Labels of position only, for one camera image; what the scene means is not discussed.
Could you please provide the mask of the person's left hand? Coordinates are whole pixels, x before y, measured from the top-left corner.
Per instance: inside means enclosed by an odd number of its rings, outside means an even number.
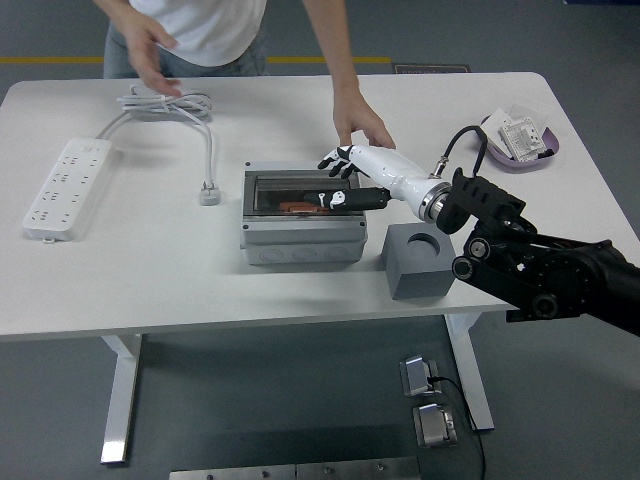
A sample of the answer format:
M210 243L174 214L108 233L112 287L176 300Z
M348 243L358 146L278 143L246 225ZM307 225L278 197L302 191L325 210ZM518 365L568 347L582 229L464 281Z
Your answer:
M396 148L383 120L358 91L334 94L333 120L339 146L352 145L353 133L361 131L371 146Z

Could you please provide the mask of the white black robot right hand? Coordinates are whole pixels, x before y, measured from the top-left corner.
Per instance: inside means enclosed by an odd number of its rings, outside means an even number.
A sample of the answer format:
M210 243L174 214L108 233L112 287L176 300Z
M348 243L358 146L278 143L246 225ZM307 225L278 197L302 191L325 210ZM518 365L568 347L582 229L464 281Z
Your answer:
M433 222L428 210L437 192L447 189L441 180L430 178L397 150L384 147L339 146L329 152L317 168L327 169L331 177L341 174L343 178L359 171L387 189L392 199L405 201L420 220L428 222Z

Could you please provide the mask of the person's right hand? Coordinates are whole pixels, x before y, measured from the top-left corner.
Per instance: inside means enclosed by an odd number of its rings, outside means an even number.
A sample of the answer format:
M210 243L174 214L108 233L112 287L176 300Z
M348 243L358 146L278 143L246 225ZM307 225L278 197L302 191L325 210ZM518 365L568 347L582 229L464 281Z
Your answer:
M116 24L126 40L130 64L143 84L158 94L180 97L180 81L165 77L160 66L161 48L176 47L177 41L160 23L133 7L127 7Z

